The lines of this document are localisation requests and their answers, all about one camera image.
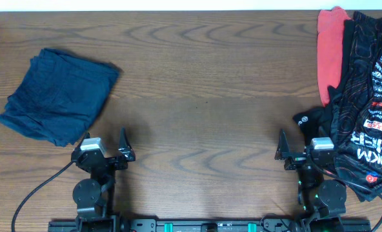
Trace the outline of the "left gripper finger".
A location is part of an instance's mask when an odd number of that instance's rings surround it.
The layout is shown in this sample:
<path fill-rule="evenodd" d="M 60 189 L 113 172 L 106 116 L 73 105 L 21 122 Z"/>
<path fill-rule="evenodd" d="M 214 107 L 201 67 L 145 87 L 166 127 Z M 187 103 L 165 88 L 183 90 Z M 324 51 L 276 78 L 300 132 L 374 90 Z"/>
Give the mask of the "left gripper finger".
<path fill-rule="evenodd" d="M 127 162 L 134 162 L 136 160 L 136 154 L 128 141 L 125 128 L 121 128 L 120 131 L 118 151 Z"/>
<path fill-rule="evenodd" d="M 83 135 L 83 138 L 81 139 L 81 142 L 79 143 L 79 145 L 81 146 L 83 141 L 85 139 L 89 139 L 90 138 L 90 133 L 89 132 L 86 132 L 84 135 Z"/>

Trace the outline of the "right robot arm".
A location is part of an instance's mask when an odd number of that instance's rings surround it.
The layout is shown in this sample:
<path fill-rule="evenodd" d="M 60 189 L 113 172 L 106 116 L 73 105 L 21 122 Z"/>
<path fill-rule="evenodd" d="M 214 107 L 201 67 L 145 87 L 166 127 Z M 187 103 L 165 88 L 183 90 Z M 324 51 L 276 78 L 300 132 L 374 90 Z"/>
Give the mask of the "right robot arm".
<path fill-rule="evenodd" d="M 334 144 L 328 137 L 311 140 L 302 152 L 290 150 L 287 136 L 279 132 L 276 160 L 283 160 L 286 171 L 298 175 L 297 199 L 305 214 L 289 223 L 289 231 L 342 230 L 339 216 L 346 211 L 347 188 L 338 180 L 324 178 L 324 168 L 333 164 Z"/>

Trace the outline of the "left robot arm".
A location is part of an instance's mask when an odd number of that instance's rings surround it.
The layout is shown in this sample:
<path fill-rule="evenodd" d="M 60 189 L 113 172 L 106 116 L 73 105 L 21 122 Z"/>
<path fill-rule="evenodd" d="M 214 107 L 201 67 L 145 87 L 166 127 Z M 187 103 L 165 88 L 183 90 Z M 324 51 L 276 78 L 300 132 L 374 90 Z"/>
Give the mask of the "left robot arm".
<path fill-rule="evenodd" d="M 136 160 L 127 137 L 121 128 L 118 151 L 120 155 L 106 157 L 101 138 L 86 133 L 71 154 L 71 161 L 90 174 L 78 182 L 72 192 L 77 205 L 77 231 L 130 231 L 130 223 L 113 210 L 116 171 L 128 168 Z"/>

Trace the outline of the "black patterned cycling jersey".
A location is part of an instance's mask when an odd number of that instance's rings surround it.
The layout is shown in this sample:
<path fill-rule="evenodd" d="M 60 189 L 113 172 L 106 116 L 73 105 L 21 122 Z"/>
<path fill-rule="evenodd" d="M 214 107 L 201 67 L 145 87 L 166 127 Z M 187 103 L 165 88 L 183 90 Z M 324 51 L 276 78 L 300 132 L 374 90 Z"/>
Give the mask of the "black patterned cycling jersey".
<path fill-rule="evenodd" d="M 350 77 L 340 101 L 335 170 L 360 201 L 382 193 L 382 18 L 354 12 Z"/>

